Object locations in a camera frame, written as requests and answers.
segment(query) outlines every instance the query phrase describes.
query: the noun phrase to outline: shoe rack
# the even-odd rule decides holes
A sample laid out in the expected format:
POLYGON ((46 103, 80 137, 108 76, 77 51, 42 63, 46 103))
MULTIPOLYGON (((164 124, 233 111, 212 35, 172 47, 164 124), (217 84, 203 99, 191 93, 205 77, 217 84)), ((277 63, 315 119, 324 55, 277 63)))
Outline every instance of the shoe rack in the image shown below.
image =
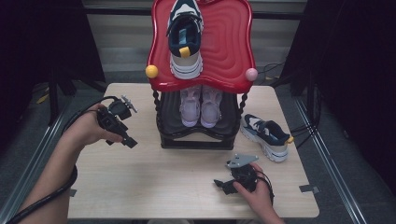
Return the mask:
POLYGON ((156 122, 163 148, 233 149, 248 92, 257 77, 250 47, 252 11, 247 0, 197 0, 204 19, 200 52, 204 67, 200 76, 178 79, 170 69, 167 22, 175 0, 156 0, 151 10, 154 37, 148 56, 147 75, 153 89, 156 122), (181 122, 179 91, 194 85, 208 85, 223 91, 221 120, 215 127, 181 122), (237 94, 242 95, 238 104, 237 94), (180 138, 204 133, 215 141, 180 138))

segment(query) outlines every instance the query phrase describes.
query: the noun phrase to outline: table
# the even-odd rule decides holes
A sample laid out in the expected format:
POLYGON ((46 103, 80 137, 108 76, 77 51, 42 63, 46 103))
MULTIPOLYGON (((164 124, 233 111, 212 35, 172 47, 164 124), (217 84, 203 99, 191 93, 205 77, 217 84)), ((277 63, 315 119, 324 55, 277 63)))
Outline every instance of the table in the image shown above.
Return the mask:
MULTIPOLYGON (((259 156, 256 162, 273 184, 274 208, 281 217, 318 215, 313 193, 301 193, 299 189, 309 183, 294 144, 289 145, 289 156, 281 163, 269 161, 260 145, 241 133, 235 138, 233 150, 163 149, 150 85, 114 83, 105 93, 117 97, 123 94, 138 110, 123 121, 138 145, 128 148, 99 141, 81 152, 69 218, 254 218, 239 194, 225 195, 213 181, 232 179, 225 164, 235 153, 259 156)), ((244 110, 272 119, 290 132, 271 87, 253 86, 244 110)), ((215 141, 201 133, 186 139, 215 141)))

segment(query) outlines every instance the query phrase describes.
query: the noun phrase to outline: black and white sneaker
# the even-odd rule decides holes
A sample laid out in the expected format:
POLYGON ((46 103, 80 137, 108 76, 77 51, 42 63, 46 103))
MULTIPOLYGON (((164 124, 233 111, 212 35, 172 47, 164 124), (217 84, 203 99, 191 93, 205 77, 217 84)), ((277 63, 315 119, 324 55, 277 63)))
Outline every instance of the black and white sneaker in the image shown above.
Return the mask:
POLYGON ((274 121, 246 114, 241 119, 241 132, 262 145, 262 151, 271 161, 284 161, 288 157, 288 144, 293 142, 293 137, 284 133, 274 121))
POLYGON ((204 21, 195 0, 176 0, 168 21, 170 67, 175 77, 192 79, 203 69, 200 53, 204 21))

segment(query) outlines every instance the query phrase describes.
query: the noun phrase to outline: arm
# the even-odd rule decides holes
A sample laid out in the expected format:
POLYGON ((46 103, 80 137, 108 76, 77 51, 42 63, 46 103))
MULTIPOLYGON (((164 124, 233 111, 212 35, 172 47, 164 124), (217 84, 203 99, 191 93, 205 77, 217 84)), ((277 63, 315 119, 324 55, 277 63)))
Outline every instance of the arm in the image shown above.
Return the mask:
MULTIPOLYGON (((60 138, 46 167, 38 178, 20 210, 51 194, 61 187, 72 174, 80 151, 87 145, 106 139, 121 142, 122 137, 102 129, 97 123, 96 112, 103 105, 94 105, 78 118, 60 138)), ((38 208, 21 223, 66 223, 69 206, 69 190, 38 208)))
MULTIPOLYGON (((262 172, 262 168, 256 164, 251 163, 254 170, 262 172)), ((257 181, 256 190, 253 192, 247 191, 241 184, 234 181, 233 186, 245 198, 250 208, 255 212, 259 218, 266 224, 280 224, 284 221, 277 215, 274 207, 271 204, 269 189, 262 180, 257 181)))

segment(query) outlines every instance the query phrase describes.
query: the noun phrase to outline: pink ball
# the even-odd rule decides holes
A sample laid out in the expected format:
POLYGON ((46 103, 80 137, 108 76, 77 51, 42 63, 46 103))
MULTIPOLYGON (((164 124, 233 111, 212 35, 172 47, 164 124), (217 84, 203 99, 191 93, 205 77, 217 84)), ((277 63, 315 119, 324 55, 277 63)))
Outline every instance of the pink ball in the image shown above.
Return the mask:
POLYGON ((246 71, 245 76, 247 77, 247 80, 254 81, 254 80, 256 80, 258 74, 259 73, 257 72, 257 70, 255 68, 249 68, 246 71))

